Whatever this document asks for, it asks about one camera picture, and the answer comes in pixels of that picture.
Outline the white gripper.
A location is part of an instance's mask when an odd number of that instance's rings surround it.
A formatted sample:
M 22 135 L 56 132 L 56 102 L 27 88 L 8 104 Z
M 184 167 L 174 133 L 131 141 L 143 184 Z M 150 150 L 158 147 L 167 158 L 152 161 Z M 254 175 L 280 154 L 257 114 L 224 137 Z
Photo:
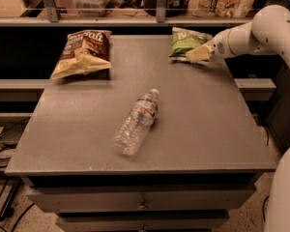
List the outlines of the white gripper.
M 229 34 L 231 30 L 226 29 L 217 33 L 207 44 L 203 44 L 186 53 L 186 58 L 191 62 L 209 60 L 211 57 L 227 59 L 234 57 L 229 46 Z

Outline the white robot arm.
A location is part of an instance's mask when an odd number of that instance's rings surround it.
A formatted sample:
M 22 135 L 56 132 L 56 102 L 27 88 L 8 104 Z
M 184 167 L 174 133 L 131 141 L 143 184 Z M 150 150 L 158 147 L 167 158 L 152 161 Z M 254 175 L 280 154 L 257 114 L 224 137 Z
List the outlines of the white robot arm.
M 290 70 L 290 11 L 280 5 L 261 9 L 254 18 L 223 30 L 186 53 L 191 62 L 238 55 L 277 54 Z M 281 157 L 273 178 L 264 232 L 290 232 L 290 148 Z

